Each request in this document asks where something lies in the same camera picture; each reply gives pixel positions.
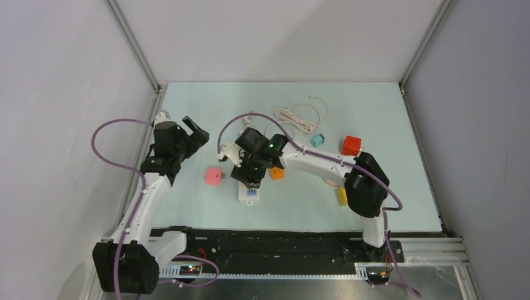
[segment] floor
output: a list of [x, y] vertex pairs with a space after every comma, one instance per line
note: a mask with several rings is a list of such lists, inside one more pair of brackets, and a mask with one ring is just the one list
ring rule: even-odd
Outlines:
[[[182, 171], [168, 192], [155, 220], [155, 226], [186, 225], [209, 229], [269, 229], [294, 231], [360, 231], [360, 219], [347, 206], [340, 206], [334, 188], [321, 178], [288, 171], [284, 179], [273, 181], [266, 174], [260, 201], [247, 205], [237, 200], [237, 181], [229, 178], [231, 162], [218, 162], [218, 134], [230, 119], [246, 111], [273, 115], [281, 107], [293, 108], [307, 103], [319, 111], [329, 109], [314, 134], [295, 134], [309, 144], [313, 135], [322, 133], [319, 147], [338, 153], [347, 135], [362, 139], [366, 152], [377, 159], [390, 179], [390, 188], [401, 197], [404, 209], [389, 214], [393, 231], [440, 231], [438, 214], [429, 189], [413, 130], [396, 83], [348, 82], [217, 82], [171, 83], [162, 108], [179, 121], [190, 116], [210, 132], [210, 141], [182, 164]], [[316, 122], [311, 106], [293, 111]], [[262, 133], [269, 125], [265, 119], [252, 118], [252, 126]], [[243, 129], [236, 121], [225, 132], [222, 143], [235, 141]], [[288, 132], [293, 129], [286, 126]], [[271, 128], [268, 136], [278, 132]], [[204, 182], [206, 169], [220, 166], [227, 179], [220, 186]], [[392, 206], [389, 198], [387, 205]]]

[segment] metal frame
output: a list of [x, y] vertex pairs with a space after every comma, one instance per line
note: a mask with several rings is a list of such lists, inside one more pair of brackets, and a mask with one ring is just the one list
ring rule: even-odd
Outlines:
[[409, 62], [409, 65], [407, 66], [403, 77], [399, 81], [399, 86], [401, 86], [402, 88], [407, 86], [407, 83], [414, 74], [415, 70], [418, 68], [419, 63], [427, 53], [427, 50], [433, 43], [436, 35], [438, 35], [441, 26], [447, 19], [447, 16], [449, 15], [449, 12], [451, 11], [455, 3], [456, 0], [443, 0], [440, 6], [438, 7], [438, 10], [436, 11], [434, 18], [432, 19], [427, 29], [427, 32], [425, 32], [425, 35], [421, 39], [419, 47], [416, 49], [416, 52], [414, 53], [414, 56]]
[[138, 41], [134, 37], [134, 34], [131, 31], [131, 28], [129, 27], [129, 24], [125, 19], [123, 12], [121, 11], [121, 8], [119, 7], [116, 0], [105, 0], [105, 3], [107, 4], [109, 11], [111, 12], [112, 17], [114, 18], [116, 25], [123, 34], [123, 38], [131, 48], [132, 55], [134, 55], [134, 58], [136, 58], [136, 60], [140, 64], [140, 67], [142, 68], [142, 71], [146, 75], [147, 80], [149, 80], [149, 82], [151, 83], [152, 89], [155, 93], [158, 93], [160, 90], [160, 84], [158, 83], [158, 80], [156, 80], [153, 70], [149, 66], [149, 63], [142, 51], [142, 48], [140, 48]]
[[403, 88], [401, 88], [401, 95], [403, 97], [403, 102], [405, 103], [405, 109], [407, 111], [407, 115], [411, 123], [412, 133], [414, 134], [414, 139], [416, 140], [416, 145], [419, 150], [419, 157], [421, 159], [421, 163], [423, 164], [423, 169], [425, 170], [425, 176], [427, 177], [427, 182], [429, 183], [429, 186], [431, 187], [431, 194], [432, 194], [432, 198], [434, 199], [436, 210], [438, 212], [438, 218], [440, 219], [440, 224], [443, 229], [451, 230], [451, 228], [446, 222], [447, 218], [445, 217], [444, 211], [438, 201], [438, 196], [437, 196], [438, 193], [436, 192], [436, 187], [433, 184], [433, 178], [431, 176], [432, 172], [430, 171], [429, 164], [427, 163], [427, 160], [425, 159], [425, 150], [423, 148], [423, 143], [421, 142], [421, 138], [419, 137], [418, 127], [416, 126], [414, 116], [411, 112], [411, 107], [407, 99], [407, 94], [405, 93], [405, 90]]
[[[409, 118], [411, 120], [411, 126], [413, 128], [414, 135], [416, 137], [416, 142], [417, 142], [417, 145], [421, 153], [421, 159], [424, 164], [424, 168], [426, 170], [426, 176], [427, 176], [427, 179], [429, 180], [429, 184], [431, 186], [431, 191], [433, 193], [435, 201], [436, 201], [436, 191], [434, 190], [434, 186], [432, 184], [431, 177], [429, 175], [429, 170], [428, 170], [427, 164], [425, 163], [425, 159], [423, 155], [424, 153], [423, 146], [419, 140], [418, 131], [416, 129], [414, 119], [410, 113], [410, 107], [406, 99], [404, 88], [409, 82], [411, 76], [414, 74], [415, 70], [418, 68], [419, 63], [424, 57], [426, 51], [429, 49], [429, 46], [434, 41], [434, 38], [439, 32], [439, 29], [442, 23], [447, 18], [455, 2], [456, 0], [444, 0], [440, 4], [436, 12], [436, 15], [431, 21], [429, 28], [427, 29], [427, 32], [425, 33], [418, 49], [414, 53], [413, 58], [411, 59], [406, 71], [404, 72], [403, 77], [401, 78], [399, 82], [399, 85], [401, 87], [401, 91], [404, 97], [404, 102], [406, 105], [407, 113], [409, 114]], [[114, 20], [116, 21], [116, 24], [119, 30], [122, 32], [124, 39], [126, 40], [127, 44], [131, 48], [131, 52], [133, 53], [140, 67], [142, 68], [143, 73], [146, 75], [147, 80], [150, 82], [153, 90], [157, 93], [156, 98], [154, 99], [152, 106], [150, 108], [150, 111], [149, 111], [149, 119], [152, 119], [154, 115], [160, 110], [160, 107], [162, 106], [168, 85], [166, 84], [164, 86], [161, 86], [159, 84], [158, 80], [156, 79], [151, 67], [149, 66], [147, 59], [145, 58], [145, 55], [142, 52], [138, 44], [138, 41], [134, 37], [134, 34], [131, 31], [131, 28], [129, 27], [129, 24], [127, 23], [126, 18], [124, 17], [123, 12], [121, 11], [116, 0], [105, 0], [105, 3], [107, 4], [109, 11], [111, 12]], [[142, 143], [139, 146], [137, 153], [136, 153], [135, 163], [137, 166], [143, 160], [143, 156], [148, 149], [150, 139], [151, 139], [151, 132], [148, 130], [148, 128], [146, 128], [144, 132], [142, 133], [142, 137], [141, 137]], [[129, 202], [131, 196], [134, 193], [134, 190], [136, 187], [135, 182], [137, 180], [138, 180], [138, 177], [135, 176], [134, 174], [131, 174], [129, 176], [129, 179], [128, 179], [129, 190], [127, 191], [127, 193], [125, 194], [124, 198], [121, 201], [121, 208], [119, 210], [116, 223], [115, 223], [116, 226], [119, 224], [121, 217], [123, 216], [125, 207], [127, 206], [127, 203]], [[441, 212], [440, 212], [440, 216], [443, 221], [444, 218]], [[480, 289], [478, 288], [476, 277], [474, 275], [473, 268], [471, 267], [471, 263], [469, 260], [469, 255], [467, 253], [467, 249], [464, 245], [464, 241], [462, 238], [405, 237], [405, 238], [397, 238], [397, 240], [401, 242], [402, 250], [406, 257], [406, 262], [403, 264], [400, 264], [401, 266], [403, 266], [404, 268], [453, 266], [457, 280], [460, 285], [460, 289], [462, 291], [462, 296], [464, 297], [464, 299], [475, 300], [475, 299], [483, 298], [480, 292]], [[381, 263], [362, 263], [362, 264], [357, 264], [356, 269], [360, 271], [360, 274], [363, 274], [363, 270], [366, 270], [366, 268], [368, 267], [382, 266], [382, 265], [383, 264]], [[168, 272], [171, 273], [172, 272], [171, 269], [173, 269], [171, 265], [168, 265], [165, 268], [163, 268], [161, 270], [161, 273], [163, 273], [162, 277], [166, 276], [167, 275], [166, 273]], [[244, 276], [241, 274], [225, 274], [223, 277], [227, 279], [247, 279], [247, 278], [264, 279], [262, 276]], [[324, 276], [321, 276], [321, 277], [319, 276], [289, 276], [289, 279], [362, 279], [362, 278], [363, 278], [362, 276], [354, 276], [354, 277], [344, 276], [341, 278], [332, 277], [332, 276], [325, 276], [325, 277]], [[84, 289], [83, 294], [81, 295], [80, 299], [100, 300], [102, 299], [103, 294], [104, 294], [103, 290], [101, 289], [101, 286], [99, 285], [99, 280], [98, 280], [98, 277], [95, 271], [95, 267], [93, 266], [90, 272], [90, 275], [89, 275], [87, 286]]]

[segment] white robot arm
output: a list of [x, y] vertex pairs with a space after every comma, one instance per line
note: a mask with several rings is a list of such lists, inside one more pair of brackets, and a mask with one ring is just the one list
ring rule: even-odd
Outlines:
[[249, 188], [259, 188], [266, 168], [274, 166], [300, 170], [340, 184], [346, 189], [349, 207], [361, 216], [363, 241], [375, 251], [384, 247], [382, 207], [388, 194], [365, 174], [348, 166], [361, 165], [388, 185], [388, 178], [373, 156], [366, 152], [362, 152], [359, 157], [342, 156], [302, 146], [296, 141], [294, 143], [298, 147], [288, 142], [283, 135], [277, 134], [268, 140], [257, 130], [247, 128], [235, 143], [221, 146], [219, 159], [230, 159], [235, 165], [231, 177]]
[[118, 264], [122, 293], [151, 294], [158, 283], [160, 266], [165, 266], [186, 249], [186, 234], [179, 231], [165, 232], [156, 242], [149, 242], [154, 217], [173, 185], [182, 162], [209, 140], [208, 132], [189, 117], [186, 116], [182, 121], [192, 130], [191, 135], [170, 120], [168, 113], [163, 111], [156, 116], [153, 122], [154, 144], [140, 167], [146, 186], [143, 188], [143, 183], [139, 183], [133, 197], [136, 202], [129, 205], [111, 240], [96, 243], [92, 250], [103, 291], [115, 291], [113, 264], [120, 243]]

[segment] purple cable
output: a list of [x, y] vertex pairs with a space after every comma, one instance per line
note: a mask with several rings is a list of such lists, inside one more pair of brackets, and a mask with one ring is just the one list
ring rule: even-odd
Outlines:
[[[115, 119], [115, 120], [111, 120], [111, 121], [105, 122], [101, 126], [99, 126], [94, 131], [94, 134], [92, 135], [92, 142], [91, 142], [92, 151], [94, 151], [94, 154], [96, 154], [96, 156], [99, 157], [105, 163], [108, 163], [108, 164], [110, 164], [112, 166], [116, 166], [116, 167], [119, 167], [119, 168], [122, 168], [122, 169], [127, 169], [127, 170], [133, 171], [136, 174], [138, 174], [140, 176], [141, 181], [142, 181], [142, 190], [145, 190], [146, 184], [147, 184], [146, 183], [146, 177], [144, 176], [144, 174], [140, 170], [136, 169], [135, 167], [129, 167], [129, 166], [126, 166], [124, 164], [118, 164], [116, 162], [110, 161], [110, 160], [106, 159], [103, 155], [101, 155], [101, 153], [99, 153], [99, 151], [96, 149], [96, 136], [98, 135], [98, 133], [103, 128], [105, 128], [106, 126], [108, 126], [110, 124], [118, 123], [118, 122], [132, 122], [132, 123], [141, 123], [141, 124], [145, 124], [145, 125], [151, 125], [150, 122], [137, 120], [137, 119]], [[129, 219], [127, 220], [127, 223], [125, 224], [125, 229], [131, 227], [131, 223], [133, 222], [134, 216], [136, 215], [136, 213], [138, 211], [138, 208], [140, 207], [140, 203], [142, 202], [143, 197], [144, 197], [144, 193], [141, 192], [140, 196], [138, 197], [138, 200], [136, 201], [136, 203], [135, 203], [135, 205], [134, 205], [134, 207], [132, 209], [132, 213], [129, 216]], [[126, 236], [126, 232], [123, 231], [121, 233], [121, 237], [120, 237], [119, 242], [117, 244], [116, 255], [114, 256], [114, 264], [112, 266], [112, 276], [113, 276], [113, 281], [114, 281], [114, 292], [116, 293], [116, 298], [118, 300], [122, 300], [121, 293], [119, 291], [119, 278], [118, 278], [118, 265], [119, 264], [118, 263], [119, 263], [119, 255], [121, 253], [121, 248], [123, 247], [123, 242], [125, 240], [125, 236]], [[203, 258], [200, 258], [200, 257], [188, 256], [188, 255], [179, 255], [179, 256], [176, 256], [175, 258], [196, 259], [198, 261], [202, 261], [204, 263], [208, 263], [208, 264], [212, 265], [214, 267], [214, 269], [216, 270], [216, 276], [214, 277], [214, 279], [212, 279], [212, 280], [210, 280], [208, 282], [205, 282], [203, 284], [197, 284], [197, 285], [183, 283], [183, 285], [191, 286], [191, 287], [205, 286], [207, 284], [213, 283], [219, 277], [219, 268], [212, 261], [209, 261], [207, 259], [203, 259]]]
[[[117, 162], [110, 161], [110, 160], [106, 159], [103, 155], [101, 155], [101, 153], [99, 153], [99, 151], [96, 149], [96, 136], [98, 135], [98, 133], [103, 128], [105, 128], [106, 126], [108, 126], [110, 124], [118, 123], [118, 122], [132, 122], [132, 123], [140, 123], [140, 124], [145, 124], [145, 125], [151, 125], [150, 122], [137, 120], [137, 119], [114, 119], [114, 120], [105, 122], [101, 126], [99, 126], [96, 129], [96, 131], [94, 131], [94, 134], [92, 135], [92, 151], [94, 151], [96, 156], [99, 157], [105, 163], [108, 163], [111, 166], [115, 166], [115, 167], [119, 167], [119, 168], [122, 168], [122, 169], [130, 170], [130, 171], [133, 171], [136, 174], [138, 174], [140, 176], [140, 179], [142, 180], [142, 190], [145, 190], [146, 189], [146, 177], [144, 176], [144, 174], [142, 174], [142, 172], [140, 170], [136, 169], [135, 167], [129, 167], [129, 166], [126, 166], [124, 164], [118, 164]], [[138, 211], [138, 208], [140, 207], [140, 203], [142, 202], [143, 197], [144, 197], [144, 193], [141, 192], [140, 196], [138, 197], [138, 200], [136, 201], [136, 204], [134, 205], [134, 208], [132, 209], [132, 213], [129, 216], [129, 219], [127, 220], [127, 223], [125, 224], [125, 229], [131, 227], [131, 223], [133, 222], [134, 215]], [[119, 242], [117, 244], [116, 255], [114, 255], [114, 264], [112, 266], [112, 277], [113, 277], [113, 281], [114, 281], [114, 292], [116, 293], [116, 298], [118, 300], [122, 299], [121, 298], [121, 294], [119, 292], [118, 263], [119, 263], [119, 255], [121, 253], [121, 248], [123, 247], [123, 241], [125, 240], [125, 235], [126, 235], [126, 233], [125, 233], [125, 231], [123, 231], [121, 233], [121, 237], [119, 238]]]
[[[287, 131], [275, 119], [273, 119], [273, 118], [271, 118], [271, 117], [269, 117], [269, 116], [267, 116], [265, 114], [260, 114], [260, 113], [257, 113], [257, 112], [248, 112], [246, 114], [240, 114], [239, 116], [235, 117], [234, 119], [231, 119], [228, 123], [226, 123], [226, 125], [222, 128], [221, 132], [219, 133], [219, 138], [217, 139], [217, 153], [221, 153], [221, 137], [223, 136], [224, 131], [228, 128], [228, 126], [230, 126], [230, 124], [232, 124], [236, 120], [241, 119], [241, 118], [246, 117], [246, 116], [258, 116], [258, 117], [262, 117], [262, 118], [265, 118], [265, 119], [273, 122], [282, 131], [282, 133], [285, 135], [287, 140], [298, 151], [301, 151], [302, 153], [310, 154], [310, 155], [316, 156], [318, 158], [327, 159], [328, 161], [332, 161], [334, 163], [341, 163], [340, 159], [337, 159], [337, 158], [331, 157], [331, 156], [327, 156], [325, 154], [316, 153], [316, 152], [313, 152], [313, 151], [310, 151], [310, 150], [305, 150], [305, 152], [304, 152], [304, 148], [301, 147], [301, 146], [298, 146], [298, 144], [296, 144], [296, 142], [293, 140], [293, 138], [287, 133]], [[382, 209], [383, 220], [384, 220], [384, 237], [385, 237], [386, 246], [387, 246], [387, 248], [389, 249], [389, 252], [390, 252], [390, 257], [392, 258], [392, 261], [394, 262], [394, 265], [396, 267], [397, 273], [399, 274], [399, 277], [401, 278], [401, 280], [403, 280], [404, 284], [403, 283], [398, 283], [398, 282], [391, 282], [392, 284], [389, 283], [389, 285], [392, 285], [392, 286], [404, 286], [404, 287], [408, 288], [412, 292], [413, 295], [415, 295], [418, 298], [421, 298], [421, 294], [417, 290], [415, 290], [406, 281], [405, 277], [403, 276], [403, 273], [401, 272], [400, 268], [398, 267], [398, 264], [396, 262], [396, 258], [394, 257], [394, 253], [392, 251], [392, 247], [390, 245], [390, 237], [388, 236], [388, 219], [387, 219], [387, 216], [386, 216], [386, 211], [400, 211], [400, 210], [402, 210], [403, 209], [403, 204], [402, 204], [401, 200], [399, 200], [398, 196], [396, 194], [394, 194], [394, 192], [390, 189], [390, 187], [388, 187], [384, 182], [382, 182], [379, 178], [377, 178], [374, 174], [372, 174], [367, 169], [364, 169], [363, 167], [357, 166], [357, 165], [355, 165], [355, 164], [353, 164], [351, 162], [345, 161], [343, 163], [346, 166], [349, 166], [349, 167], [352, 167], [353, 169], [357, 169], [357, 170], [361, 171], [362, 173], [364, 173], [365, 175], [367, 175], [368, 177], [373, 179], [385, 191], [387, 191], [392, 196], [392, 198], [394, 198], [394, 200], [396, 201], [397, 207], [384, 207]]]

